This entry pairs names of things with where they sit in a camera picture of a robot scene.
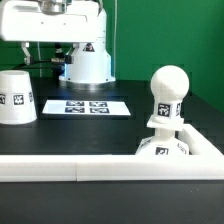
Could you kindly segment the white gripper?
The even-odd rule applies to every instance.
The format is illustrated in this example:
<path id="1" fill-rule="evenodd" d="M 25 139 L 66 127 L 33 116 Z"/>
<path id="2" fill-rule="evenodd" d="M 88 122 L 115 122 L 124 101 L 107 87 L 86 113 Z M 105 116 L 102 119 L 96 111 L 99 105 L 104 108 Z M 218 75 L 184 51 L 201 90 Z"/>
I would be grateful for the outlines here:
<path id="1" fill-rule="evenodd" d="M 73 43 L 65 55 L 72 64 L 80 44 L 94 42 L 98 36 L 98 4 L 92 1 L 73 1 L 62 14 L 46 14 L 36 1 L 2 0 L 0 2 L 0 37 L 4 41 L 19 41 L 24 63 L 31 65 L 28 42 Z"/>

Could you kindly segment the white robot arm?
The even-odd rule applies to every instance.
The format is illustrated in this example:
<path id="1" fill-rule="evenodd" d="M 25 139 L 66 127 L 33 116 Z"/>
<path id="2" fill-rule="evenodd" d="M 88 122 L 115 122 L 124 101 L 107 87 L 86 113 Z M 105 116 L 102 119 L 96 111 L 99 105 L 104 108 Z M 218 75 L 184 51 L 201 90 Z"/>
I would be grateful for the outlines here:
<path id="1" fill-rule="evenodd" d="M 102 0 L 1 0 L 0 38 L 19 42 L 27 65 L 31 42 L 69 43 L 54 59 L 64 66 L 62 86 L 96 90 L 115 82 L 106 50 L 107 14 Z"/>

